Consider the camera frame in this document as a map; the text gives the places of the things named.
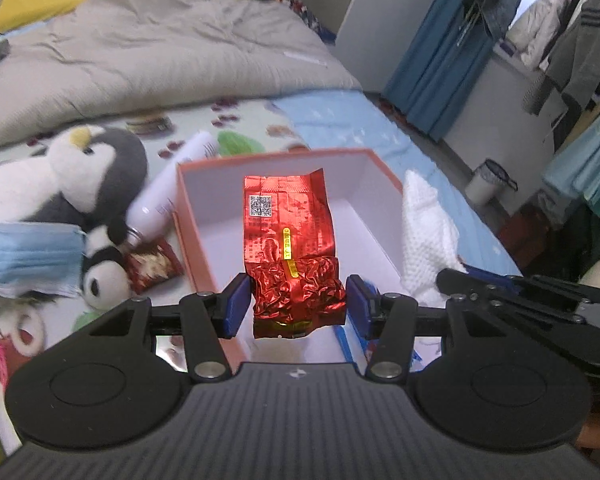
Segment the red brown snack packet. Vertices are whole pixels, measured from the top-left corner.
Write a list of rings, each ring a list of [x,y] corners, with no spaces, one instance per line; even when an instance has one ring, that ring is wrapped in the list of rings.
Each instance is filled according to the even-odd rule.
[[[141,295],[154,286],[184,274],[178,256],[164,237],[128,252],[124,267],[135,295]]]

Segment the red foil tea packet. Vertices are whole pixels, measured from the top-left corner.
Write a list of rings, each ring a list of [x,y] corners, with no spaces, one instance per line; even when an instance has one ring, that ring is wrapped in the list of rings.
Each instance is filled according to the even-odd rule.
[[[346,322],[324,171],[244,179],[244,248],[253,336],[299,338]]]

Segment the small panda plush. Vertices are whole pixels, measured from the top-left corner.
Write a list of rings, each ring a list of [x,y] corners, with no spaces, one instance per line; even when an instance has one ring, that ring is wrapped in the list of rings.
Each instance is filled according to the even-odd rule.
[[[127,235],[128,227],[123,218],[114,218],[87,233],[82,292],[85,302],[93,309],[108,311],[131,297],[121,250]]]

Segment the blue surgical face mask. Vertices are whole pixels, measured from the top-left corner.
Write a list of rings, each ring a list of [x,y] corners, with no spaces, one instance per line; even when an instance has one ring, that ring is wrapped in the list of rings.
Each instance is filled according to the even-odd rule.
[[[85,233],[73,224],[0,223],[0,296],[76,296],[84,249]]]

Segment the white spray bottle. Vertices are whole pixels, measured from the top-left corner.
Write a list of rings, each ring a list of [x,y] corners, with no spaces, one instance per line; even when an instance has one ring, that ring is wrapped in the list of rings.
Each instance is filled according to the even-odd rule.
[[[208,131],[196,132],[175,153],[163,170],[150,180],[126,211],[126,244],[131,248],[149,243],[166,232],[178,194],[178,166],[219,155],[220,144]]]

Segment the white trash bin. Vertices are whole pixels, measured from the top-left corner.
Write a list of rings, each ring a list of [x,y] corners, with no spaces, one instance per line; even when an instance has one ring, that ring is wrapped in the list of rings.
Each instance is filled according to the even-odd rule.
[[[517,192],[518,183],[498,162],[487,158],[472,174],[465,196],[469,203],[482,207],[506,188]]]

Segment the grey white penguin plush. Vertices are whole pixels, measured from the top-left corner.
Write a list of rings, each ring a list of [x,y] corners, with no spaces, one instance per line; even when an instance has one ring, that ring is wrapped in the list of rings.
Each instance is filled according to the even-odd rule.
[[[135,134],[73,127],[29,157],[0,162],[0,222],[67,223],[89,231],[123,216],[147,174]]]

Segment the grey duvet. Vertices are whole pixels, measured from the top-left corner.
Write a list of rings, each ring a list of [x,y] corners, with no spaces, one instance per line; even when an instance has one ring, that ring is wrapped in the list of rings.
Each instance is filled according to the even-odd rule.
[[[275,1],[86,0],[8,44],[0,146],[102,116],[358,86]]]

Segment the hanging clothes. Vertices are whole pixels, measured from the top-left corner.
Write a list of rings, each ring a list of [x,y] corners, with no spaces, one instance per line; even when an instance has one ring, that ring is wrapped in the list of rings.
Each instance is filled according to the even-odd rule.
[[[539,115],[558,93],[566,110],[553,126],[560,151],[586,107],[600,94],[600,0],[535,0],[505,35],[520,62],[540,74],[524,97]]]

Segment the blue curtain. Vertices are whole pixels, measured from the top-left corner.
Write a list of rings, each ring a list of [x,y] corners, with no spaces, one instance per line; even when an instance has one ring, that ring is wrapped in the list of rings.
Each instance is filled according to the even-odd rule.
[[[382,96],[419,132],[451,130],[521,0],[434,0]]]

